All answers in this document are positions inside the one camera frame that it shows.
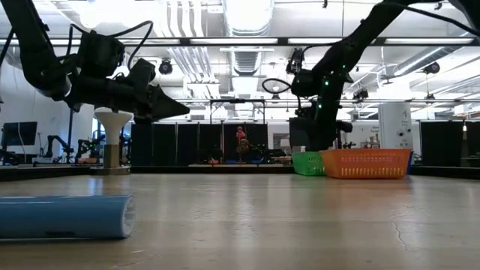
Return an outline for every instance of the green plastic basket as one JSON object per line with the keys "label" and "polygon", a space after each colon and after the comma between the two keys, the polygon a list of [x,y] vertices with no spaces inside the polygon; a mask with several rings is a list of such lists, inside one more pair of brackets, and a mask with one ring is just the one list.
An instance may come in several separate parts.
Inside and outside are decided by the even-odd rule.
{"label": "green plastic basket", "polygon": [[292,155],[295,173],[303,176],[324,176],[325,167],[319,152],[307,151]]}

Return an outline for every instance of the orange plastic basket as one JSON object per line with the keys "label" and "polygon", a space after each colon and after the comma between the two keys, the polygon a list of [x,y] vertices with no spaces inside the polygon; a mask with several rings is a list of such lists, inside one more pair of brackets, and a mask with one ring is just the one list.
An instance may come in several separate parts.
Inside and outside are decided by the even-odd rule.
{"label": "orange plastic basket", "polygon": [[336,149],[321,151],[327,176],[339,179],[401,179],[410,149]]}

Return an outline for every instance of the white pedestal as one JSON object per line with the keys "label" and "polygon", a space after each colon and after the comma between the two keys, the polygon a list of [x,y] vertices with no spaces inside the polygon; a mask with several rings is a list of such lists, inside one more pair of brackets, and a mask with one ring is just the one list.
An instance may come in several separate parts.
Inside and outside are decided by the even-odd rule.
{"label": "white pedestal", "polygon": [[103,168],[120,168],[120,131],[132,119],[132,115],[125,112],[111,112],[105,109],[98,109],[94,115],[105,128],[106,144],[103,148]]}

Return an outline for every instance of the blue cylinder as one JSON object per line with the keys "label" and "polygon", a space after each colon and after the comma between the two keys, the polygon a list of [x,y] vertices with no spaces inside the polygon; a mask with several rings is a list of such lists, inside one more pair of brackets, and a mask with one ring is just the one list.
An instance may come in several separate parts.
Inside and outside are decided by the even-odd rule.
{"label": "blue cylinder", "polygon": [[136,218],[132,196],[0,197],[0,239],[124,239]]}

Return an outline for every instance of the monitor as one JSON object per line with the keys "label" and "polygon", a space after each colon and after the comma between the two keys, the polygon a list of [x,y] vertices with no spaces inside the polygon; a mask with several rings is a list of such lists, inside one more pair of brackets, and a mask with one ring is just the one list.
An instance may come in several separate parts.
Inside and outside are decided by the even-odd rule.
{"label": "monitor", "polygon": [[5,123],[2,128],[1,146],[34,146],[37,125],[37,122]]}

